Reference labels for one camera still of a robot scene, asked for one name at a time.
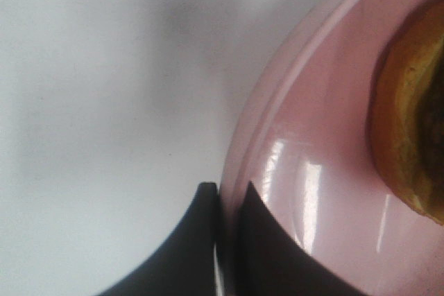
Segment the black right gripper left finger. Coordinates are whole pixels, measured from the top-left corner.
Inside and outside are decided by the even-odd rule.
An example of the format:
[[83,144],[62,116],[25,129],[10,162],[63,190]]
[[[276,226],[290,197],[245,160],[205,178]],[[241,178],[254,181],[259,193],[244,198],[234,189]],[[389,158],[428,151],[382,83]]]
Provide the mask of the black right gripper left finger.
[[216,222],[217,186],[203,182],[161,246],[102,295],[215,295]]

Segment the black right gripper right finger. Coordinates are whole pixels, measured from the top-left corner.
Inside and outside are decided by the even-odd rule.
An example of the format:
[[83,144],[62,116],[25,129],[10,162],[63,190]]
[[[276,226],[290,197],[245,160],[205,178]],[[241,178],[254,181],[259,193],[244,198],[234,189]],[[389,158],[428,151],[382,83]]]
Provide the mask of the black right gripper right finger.
[[238,295],[350,294],[350,285],[296,245],[251,183],[239,214],[235,252]]

